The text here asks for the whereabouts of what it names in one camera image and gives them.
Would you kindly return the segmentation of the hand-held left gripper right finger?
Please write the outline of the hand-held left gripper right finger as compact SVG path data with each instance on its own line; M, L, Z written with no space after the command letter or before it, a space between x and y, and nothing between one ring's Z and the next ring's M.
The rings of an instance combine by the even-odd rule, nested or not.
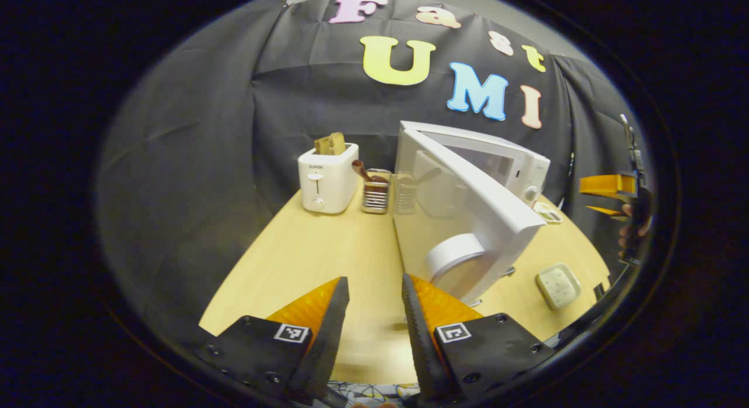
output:
M554 350L504 313L484 316L411 274L402 277L420 404L477 401L504 391Z

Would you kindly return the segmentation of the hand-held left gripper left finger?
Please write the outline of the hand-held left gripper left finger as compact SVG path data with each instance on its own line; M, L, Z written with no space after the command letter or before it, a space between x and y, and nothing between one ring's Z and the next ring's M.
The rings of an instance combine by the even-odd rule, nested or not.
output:
M344 404L328 387L349 303L337 277L270 317L241 316L196 347L196 355L239 386L283 403Z

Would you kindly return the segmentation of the white microwave oven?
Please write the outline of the white microwave oven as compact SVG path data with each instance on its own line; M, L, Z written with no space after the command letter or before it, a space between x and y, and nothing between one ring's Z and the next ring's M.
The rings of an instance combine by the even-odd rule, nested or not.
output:
M503 138L401 122L391 210L404 271L470 304L545 221L548 158Z

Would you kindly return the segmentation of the white plate with dark food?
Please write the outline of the white plate with dark food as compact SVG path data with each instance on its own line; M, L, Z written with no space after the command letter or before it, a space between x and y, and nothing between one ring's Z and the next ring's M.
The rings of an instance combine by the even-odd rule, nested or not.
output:
M564 219L562 219L561 214L559 211L556 210L556 206L549 205L541 201L536 201L533 204L533 210L541 216L545 220L546 224L549 225L557 225L561 224Z

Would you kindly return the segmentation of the cream rectangular plate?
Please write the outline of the cream rectangular plate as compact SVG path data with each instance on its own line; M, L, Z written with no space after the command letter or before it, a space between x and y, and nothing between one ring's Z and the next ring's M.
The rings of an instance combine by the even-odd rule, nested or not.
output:
M564 262L541 269L535 275L535 284L551 310L569 306L582 294L578 278Z

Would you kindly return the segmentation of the white toaster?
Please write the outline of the white toaster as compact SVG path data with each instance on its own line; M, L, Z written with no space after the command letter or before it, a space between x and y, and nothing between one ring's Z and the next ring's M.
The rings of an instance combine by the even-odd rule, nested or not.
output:
M345 144L340 155L319 155L311 149L298 157L298 175L303 208L323 214L347 210L358 188L352 162L359 159L359 146Z

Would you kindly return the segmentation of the brown wooden spoon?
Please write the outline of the brown wooden spoon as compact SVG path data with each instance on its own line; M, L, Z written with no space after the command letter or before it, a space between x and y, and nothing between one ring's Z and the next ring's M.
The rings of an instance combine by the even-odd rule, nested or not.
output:
M369 173L367 173L364 163L361 160L354 160L352 162L352 168L354 173L358 174L365 182L386 181L382 176L370 176Z

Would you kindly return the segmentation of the brown toast slices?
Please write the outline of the brown toast slices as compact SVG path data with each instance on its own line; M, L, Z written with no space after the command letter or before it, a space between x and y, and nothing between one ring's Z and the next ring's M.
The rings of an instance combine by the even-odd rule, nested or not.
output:
M341 155L347 149L344 134L340 132L315 139L314 144L316 153L323 156Z

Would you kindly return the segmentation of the black backdrop cloth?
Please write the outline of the black backdrop cloth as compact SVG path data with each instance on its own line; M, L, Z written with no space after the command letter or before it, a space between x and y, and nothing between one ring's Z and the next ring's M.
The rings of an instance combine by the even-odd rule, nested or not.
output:
M620 115L650 147L631 101L586 58L436 0L254 0L204 26L139 80L97 166L97 224L129 308L189 346L246 248L298 190L297 158L342 132L368 166L395 167L399 123L492 134L548 157L562 203L616 268L577 193L629 167Z

